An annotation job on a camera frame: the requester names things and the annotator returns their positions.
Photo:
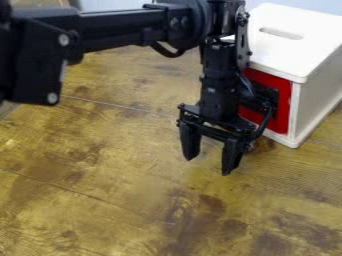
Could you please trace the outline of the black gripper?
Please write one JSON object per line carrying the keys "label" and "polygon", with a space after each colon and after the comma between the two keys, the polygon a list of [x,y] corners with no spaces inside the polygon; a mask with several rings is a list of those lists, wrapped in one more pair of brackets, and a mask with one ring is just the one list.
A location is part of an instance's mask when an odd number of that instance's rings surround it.
{"label": "black gripper", "polygon": [[221,175],[227,176],[239,166],[243,153],[255,140],[250,136],[256,125],[235,116],[228,121],[212,120],[199,114],[196,105],[180,104],[176,126],[180,133],[183,156],[191,161],[200,152],[201,137],[208,137],[224,144],[221,151]]}

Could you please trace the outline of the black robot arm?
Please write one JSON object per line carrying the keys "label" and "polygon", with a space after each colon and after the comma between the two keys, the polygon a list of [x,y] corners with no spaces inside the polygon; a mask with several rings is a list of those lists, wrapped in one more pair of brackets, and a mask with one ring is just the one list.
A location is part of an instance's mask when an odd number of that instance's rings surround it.
{"label": "black robot arm", "polygon": [[81,12],[73,7],[16,9],[0,0],[0,103],[53,106],[64,69],[89,52],[136,45],[168,58],[200,49],[200,100],[180,105],[177,127],[184,158],[200,152],[200,140],[223,143],[221,173],[237,167],[255,126],[237,116],[255,98],[243,70],[251,51],[244,0],[156,0],[137,10]]}

